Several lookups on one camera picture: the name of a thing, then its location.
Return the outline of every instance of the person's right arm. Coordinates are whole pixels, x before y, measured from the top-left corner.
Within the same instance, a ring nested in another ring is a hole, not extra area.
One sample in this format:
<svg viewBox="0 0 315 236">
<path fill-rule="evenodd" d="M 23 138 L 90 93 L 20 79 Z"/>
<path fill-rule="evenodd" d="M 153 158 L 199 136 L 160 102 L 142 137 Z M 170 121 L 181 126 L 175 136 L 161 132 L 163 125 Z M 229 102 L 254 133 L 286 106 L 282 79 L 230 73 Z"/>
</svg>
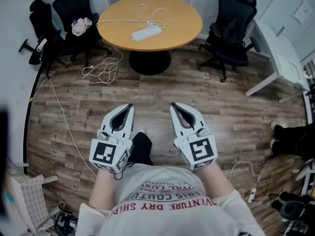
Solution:
<svg viewBox="0 0 315 236">
<path fill-rule="evenodd" d="M 234 190 L 216 162 L 201 168 L 196 175 L 203 182 L 207 196 L 234 219 L 240 235 L 265 235 L 241 195 Z"/>
</svg>

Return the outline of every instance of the black table base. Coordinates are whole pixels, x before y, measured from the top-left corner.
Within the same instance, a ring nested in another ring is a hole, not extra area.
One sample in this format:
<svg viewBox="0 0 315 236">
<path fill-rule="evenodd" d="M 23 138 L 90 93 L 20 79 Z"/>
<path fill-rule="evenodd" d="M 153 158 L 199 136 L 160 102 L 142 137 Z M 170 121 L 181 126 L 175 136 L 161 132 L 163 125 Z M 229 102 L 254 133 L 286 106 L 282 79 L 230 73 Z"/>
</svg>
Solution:
<svg viewBox="0 0 315 236">
<path fill-rule="evenodd" d="M 142 75 L 157 75 L 164 72 L 169 67 L 171 59 L 169 51 L 131 51 L 129 64 L 133 70 Z"/>
</svg>

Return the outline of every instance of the extension socket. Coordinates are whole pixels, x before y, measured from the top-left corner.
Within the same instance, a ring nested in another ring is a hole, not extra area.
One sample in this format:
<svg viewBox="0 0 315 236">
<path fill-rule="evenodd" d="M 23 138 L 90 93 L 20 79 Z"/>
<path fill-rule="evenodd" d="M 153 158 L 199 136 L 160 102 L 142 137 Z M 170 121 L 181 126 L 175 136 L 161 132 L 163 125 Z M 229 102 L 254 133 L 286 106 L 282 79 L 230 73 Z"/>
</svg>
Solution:
<svg viewBox="0 0 315 236">
<path fill-rule="evenodd" d="M 250 194 L 250 196 L 248 197 L 247 203 L 253 202 L 253 200 L 254 200 L 254 198 L 255 198 L 256 190 L 257 190 L 256 188 L 253 188 L 253 189 L 251 190 L 251 194 Z"/>
<path fill-rule="evenodd" d="M 159 35 L 162 33 L 162 30 L 158 26 L 152 26 L 145 29 L 142 29 L 140 31 L 136 31 L 132 34 L 132 40 L 136 42 L 140 42 L 144 39 L 147 39 L 149 37 L 153 37 L 156 35 Z"/>
</svg>

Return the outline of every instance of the forearm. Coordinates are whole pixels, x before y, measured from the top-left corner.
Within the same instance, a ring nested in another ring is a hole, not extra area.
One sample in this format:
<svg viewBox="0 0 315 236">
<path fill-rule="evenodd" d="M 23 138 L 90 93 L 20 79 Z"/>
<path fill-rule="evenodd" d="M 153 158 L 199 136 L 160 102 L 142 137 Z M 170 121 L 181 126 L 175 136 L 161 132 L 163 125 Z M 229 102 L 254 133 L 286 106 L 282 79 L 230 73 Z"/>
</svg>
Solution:
<svg viewBox="0 0 315 236">
<path fill-rule="evenodd" d="M 201 179 L 209 198 L 217 198 L 230 194 L 234 187 L 223 174 L 216 162 L 196 171 L 196 175 Z"/>
<path fill-rule="evenodd" d="M 89 206 L 96 209 L 111 210 L 116 205 L 115 194 L 116 181 L 113 174 L 105 170 L 98 170 Z"/>
</svg>

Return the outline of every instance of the crumpled white cloth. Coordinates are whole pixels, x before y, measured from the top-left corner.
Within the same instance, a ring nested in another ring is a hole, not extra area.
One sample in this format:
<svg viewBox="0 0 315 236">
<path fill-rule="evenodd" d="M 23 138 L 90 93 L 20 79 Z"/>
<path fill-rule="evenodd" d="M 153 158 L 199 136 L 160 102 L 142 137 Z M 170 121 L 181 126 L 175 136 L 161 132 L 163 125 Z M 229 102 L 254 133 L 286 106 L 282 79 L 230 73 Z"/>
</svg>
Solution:
<svg viewBox="0 0 315 236">
<path fill-rule="evenodd" d="M 72 33 L 76 36 L 80 36 L 85 33 L 86 30 L 92 25 L 92 21 L 88 18 L 79 18 L 77 21 L 78 23 L 76 25 L 74 25 L 73 23 L 71 24 Z"/>
</svg>

